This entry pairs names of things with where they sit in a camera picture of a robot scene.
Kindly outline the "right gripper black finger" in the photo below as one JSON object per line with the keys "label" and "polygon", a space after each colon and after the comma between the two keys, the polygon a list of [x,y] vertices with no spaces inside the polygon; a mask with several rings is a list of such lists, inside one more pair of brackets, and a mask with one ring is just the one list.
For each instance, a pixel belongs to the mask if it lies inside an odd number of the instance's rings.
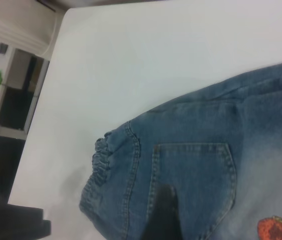
{"label": "right gripper black finger", "polygon": [[152,214],[141,236],[142,240],[181,240],[178,198],[174,187],[159,187]]}

